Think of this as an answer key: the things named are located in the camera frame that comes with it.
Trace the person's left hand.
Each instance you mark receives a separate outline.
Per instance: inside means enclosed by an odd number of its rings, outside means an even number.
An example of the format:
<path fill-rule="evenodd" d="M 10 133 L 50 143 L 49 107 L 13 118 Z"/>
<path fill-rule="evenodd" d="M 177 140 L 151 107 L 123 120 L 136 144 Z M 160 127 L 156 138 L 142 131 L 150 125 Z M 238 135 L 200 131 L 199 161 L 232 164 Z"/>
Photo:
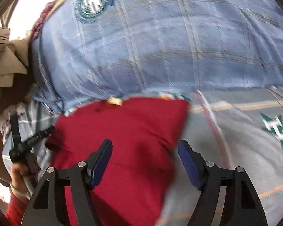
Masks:
<path fill-rule="evenodd" d="M 27 199 L 28 189 L 24 182 L 24 175 L 28 174 L 29 168 L 21 163 L 14 163 L 11 166 L 10 188 L 14 196 L 19 199 Z"/>

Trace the red sleeve forearm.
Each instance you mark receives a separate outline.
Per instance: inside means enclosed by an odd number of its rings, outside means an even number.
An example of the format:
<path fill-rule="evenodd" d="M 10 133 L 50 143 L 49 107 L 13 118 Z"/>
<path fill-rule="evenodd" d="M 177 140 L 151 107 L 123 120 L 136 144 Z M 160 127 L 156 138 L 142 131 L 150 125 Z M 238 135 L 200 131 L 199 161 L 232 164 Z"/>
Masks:
<path fill-rule="evenodd" d="M 20 226 L 23 215 L 27 208 L 28 199 L 26 197 L 17 197 L 11 193 L 11 199 L 7 206 L 5 217 L 12 226 Z"/>

